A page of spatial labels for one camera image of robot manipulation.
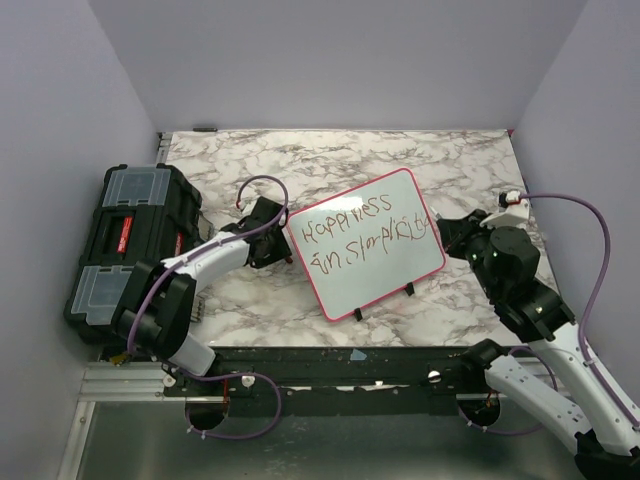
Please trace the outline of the pink framed whiteboard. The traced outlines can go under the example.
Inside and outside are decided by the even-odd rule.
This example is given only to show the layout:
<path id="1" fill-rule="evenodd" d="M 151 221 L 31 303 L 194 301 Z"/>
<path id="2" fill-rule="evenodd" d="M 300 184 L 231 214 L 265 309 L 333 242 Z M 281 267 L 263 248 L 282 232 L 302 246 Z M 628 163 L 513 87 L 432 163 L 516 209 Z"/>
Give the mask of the pink framed whiteboard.
<path id="1" fill-rule="evenodd" d="M 435 222 L 408 168 L 292 213 L 287 230 L 330 322 L 409 291 L 446 265 Z"/>

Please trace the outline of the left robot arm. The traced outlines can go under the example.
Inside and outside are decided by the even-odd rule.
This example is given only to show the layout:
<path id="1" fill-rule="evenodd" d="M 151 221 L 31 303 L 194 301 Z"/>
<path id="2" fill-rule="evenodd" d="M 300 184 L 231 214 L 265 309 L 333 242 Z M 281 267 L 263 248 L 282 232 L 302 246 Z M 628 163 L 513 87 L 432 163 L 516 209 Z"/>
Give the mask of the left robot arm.
<path id="1" fill-rule="evenodd" d="M 187 371 L 201 395 L 222 380 L 216 354 L 190 333 L 196 297 L 216 279 L 243 267 L 262 269 L 289 260 L 283 234 L 288 210 L 259 197 L 250 213 L 228 224 L 208 242 L 161 261 L 138 261 L 111 318 L 111 330 L 128 352 L 142 352 Z"/>

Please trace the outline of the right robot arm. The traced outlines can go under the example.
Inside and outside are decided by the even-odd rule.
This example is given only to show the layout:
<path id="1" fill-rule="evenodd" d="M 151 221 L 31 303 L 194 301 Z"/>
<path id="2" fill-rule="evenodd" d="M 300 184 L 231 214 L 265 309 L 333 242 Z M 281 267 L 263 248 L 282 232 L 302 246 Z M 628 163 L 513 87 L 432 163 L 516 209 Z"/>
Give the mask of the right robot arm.
<path id="1" fill-rule="evenodd" d="M 488 386 L 509 397 L 570 451 L 587 479 L 636 479 L 636 412 L 615 385 L 604 387 L 596 355 L 579 339 L 579 325 L 561 296 L 536 277 L 540 252 L 516 224 L 494 224 L 482 210 L 437 222 L 446 253 L 462 259 L 479 281 L 496 315 L 566 388 L 562 395 L 525 370 L 508 348 L 482 341 L 464 354 L 460 379 L 469 390 Z"/>

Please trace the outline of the black whiteboard clip right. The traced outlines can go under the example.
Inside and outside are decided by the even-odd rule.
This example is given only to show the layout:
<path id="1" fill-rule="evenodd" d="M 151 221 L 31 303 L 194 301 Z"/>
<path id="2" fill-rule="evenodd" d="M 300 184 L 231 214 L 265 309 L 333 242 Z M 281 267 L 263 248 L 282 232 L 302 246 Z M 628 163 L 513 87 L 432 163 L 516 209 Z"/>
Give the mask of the black whiteboard clip right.
<path id="1" fill-rule="evenodd" d="M 413 284 L 412 282 L 409 282 L 409 283 L 405 286 L 404 290 L 405 290 L 405 293 L 406 293 L 408 296 L 412 296 L 412 295 L 414 295 L 414 294 L 415 294 L 415 288 L 414 288 L 414 284 Z"/>

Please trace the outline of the black plastic toolbox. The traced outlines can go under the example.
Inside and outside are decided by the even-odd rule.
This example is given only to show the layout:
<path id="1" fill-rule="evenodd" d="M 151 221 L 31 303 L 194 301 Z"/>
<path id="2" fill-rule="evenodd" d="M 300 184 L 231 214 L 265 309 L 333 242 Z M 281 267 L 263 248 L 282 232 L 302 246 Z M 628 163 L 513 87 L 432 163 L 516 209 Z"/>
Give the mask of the black plastic toolbox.
<path id="1" fill-rule="evenodd" d="M 174 166 L 107 170 L 64 318 L 88 345 L 117 340 L 110 322 L 133 266 L 175 257 L 208 241 L 202 196 Z"/>

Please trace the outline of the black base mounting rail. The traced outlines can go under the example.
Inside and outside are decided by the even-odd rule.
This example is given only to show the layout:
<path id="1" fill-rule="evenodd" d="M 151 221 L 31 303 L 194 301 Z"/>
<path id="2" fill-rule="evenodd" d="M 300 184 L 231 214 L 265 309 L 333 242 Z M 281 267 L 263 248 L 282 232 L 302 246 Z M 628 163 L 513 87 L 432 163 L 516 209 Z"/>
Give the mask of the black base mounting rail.
<path id="1" fill-rule="evenodd" d="M 507 353 L 471 347 L 222 347 L 202 379 L 173 372 L 168 397 L 221 403 L 233 417 L 456 414 L 489 392 L 484 373 Z"/>

